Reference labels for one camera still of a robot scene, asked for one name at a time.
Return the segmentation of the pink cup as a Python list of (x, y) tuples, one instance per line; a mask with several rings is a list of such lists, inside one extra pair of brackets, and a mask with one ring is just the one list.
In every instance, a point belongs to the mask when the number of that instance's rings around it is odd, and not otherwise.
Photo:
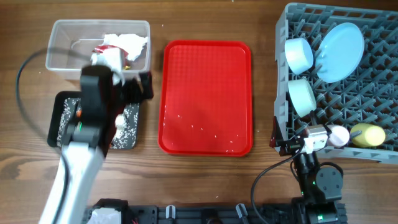
[(327, 140), (328, 146), (343, 147), (348, 143), (350, 133), (345, 127), (339, 125), (328, 125), (327, 127), (331, 130)]

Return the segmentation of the light blue plate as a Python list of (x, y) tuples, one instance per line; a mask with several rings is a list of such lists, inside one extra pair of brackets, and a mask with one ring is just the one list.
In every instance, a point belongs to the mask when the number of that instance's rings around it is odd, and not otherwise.
[(364, 53), (364, 37), (359, 27), (345, 22), (334, 27), (322, 40), (315, 56), (318, 77), (334, 83), (350, 76)]

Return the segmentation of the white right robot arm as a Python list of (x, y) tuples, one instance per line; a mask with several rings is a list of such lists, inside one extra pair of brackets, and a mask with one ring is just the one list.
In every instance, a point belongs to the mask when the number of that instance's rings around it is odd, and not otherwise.
[(270, 147), (281, 156), (290, 156), (301, 197), (292, 200), (297, 223), (347, 223), (342, 198), (343, 169), (332, 162), (319, 162), (317, 152), (324, 149), (331, 129), (324, 124), (308, 126), (298, 136), (285, 140), (276, 117)]

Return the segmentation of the white tissue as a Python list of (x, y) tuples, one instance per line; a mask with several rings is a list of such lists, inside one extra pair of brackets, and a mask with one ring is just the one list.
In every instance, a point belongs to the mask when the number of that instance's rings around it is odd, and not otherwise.
[(103, 45), (112, 45), (123, 49), (129, 61), (135, 61), (140, 55), (144, 46), (148, 42), (148, 37), (141, 37), (137, 34), (105, 34)]

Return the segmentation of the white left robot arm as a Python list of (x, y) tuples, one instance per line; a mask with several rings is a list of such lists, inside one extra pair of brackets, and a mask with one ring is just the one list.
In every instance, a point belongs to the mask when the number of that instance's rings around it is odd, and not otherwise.
[(60, 162), (40, 223), (80, 223), (125, 106), (153, 98), (152, 74), (126, 78), (105, 65), (83, 67), (80, 109), (65, 125)]

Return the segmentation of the mint green bowl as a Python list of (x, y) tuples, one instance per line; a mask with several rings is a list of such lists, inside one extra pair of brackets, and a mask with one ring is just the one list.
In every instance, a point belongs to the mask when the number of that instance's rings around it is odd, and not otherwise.
[(301, 118), (316, 110), (315, 96), (306, 79), (288, 81), (287, 86), (293, 107)]

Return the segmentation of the light blue bowl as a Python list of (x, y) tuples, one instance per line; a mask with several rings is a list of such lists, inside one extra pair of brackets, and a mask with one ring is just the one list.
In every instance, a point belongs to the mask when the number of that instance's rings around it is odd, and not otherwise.
[(294, 74), (300, 75), (313, 66), (312, 49), (306, 39), (288, 39), (284, 49), (288, 66)]

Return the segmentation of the red candy wrapper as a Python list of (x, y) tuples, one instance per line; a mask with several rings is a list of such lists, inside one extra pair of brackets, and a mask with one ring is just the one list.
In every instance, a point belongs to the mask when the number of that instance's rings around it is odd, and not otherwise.
[(123, 60), (126, 60), (129, 55), (123, 48), (115, 45), (98, 45), (93, 49), (93, 53), (106, 55), (107, 57), (121, 56)]

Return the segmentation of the yellow cup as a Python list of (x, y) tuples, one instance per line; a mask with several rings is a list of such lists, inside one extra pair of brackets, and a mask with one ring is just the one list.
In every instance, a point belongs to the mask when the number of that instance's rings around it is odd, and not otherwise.
[(350, 137), (359, 147), (373, 147), (381, 145), (386, 139), (386, 134), (380, 126), (358, 123), (351, 128)]

